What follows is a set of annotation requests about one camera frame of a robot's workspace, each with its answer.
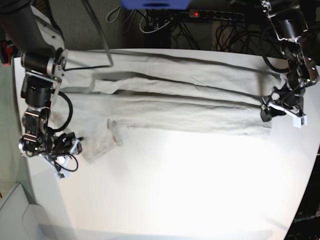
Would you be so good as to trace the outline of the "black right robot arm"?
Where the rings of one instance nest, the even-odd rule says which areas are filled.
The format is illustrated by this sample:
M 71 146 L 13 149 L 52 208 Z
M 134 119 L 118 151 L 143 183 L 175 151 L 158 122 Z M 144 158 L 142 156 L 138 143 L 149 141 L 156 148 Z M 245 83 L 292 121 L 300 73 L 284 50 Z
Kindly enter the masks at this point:
M 72 172 L 66 167 L 68 161 L 82 152 L 82 138 L 73 132 L 64 133 L 73 116 L 73 105 L 60 91 L 68 56 L 63 34 L 47 0 L 2 0 L 0 25 L 21 53 L 25 69 L 20 97 L 27 109 L 21 119 L 24 134 L 18 148 L 27 158 L 43 157 L 63 179 Z M 61 127 L 53 129 L 49 120 L 58 97 L 66 101 L 68 117 Z

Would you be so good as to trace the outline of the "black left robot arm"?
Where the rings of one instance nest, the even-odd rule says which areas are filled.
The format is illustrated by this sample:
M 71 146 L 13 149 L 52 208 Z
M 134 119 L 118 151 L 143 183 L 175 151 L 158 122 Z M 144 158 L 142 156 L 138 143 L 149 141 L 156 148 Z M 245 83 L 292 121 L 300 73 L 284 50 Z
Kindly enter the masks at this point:
M 266 56 L 265 63 L 274 72 L 286 74 L 285 84 L 274 87 L 271 94 L 261 98 L 260 117 L 269 122 L 277 116 L 290 115 L 300 126 L 306 125 L 304 94 L 306 88 L 316 85 L 320 76 L 308 43 L 309 27 L 297 0 L 262 0 L 268 18 L 268 28 L 273 29 L 281 42 L 281 54 L 288 68 L 276 69 Z

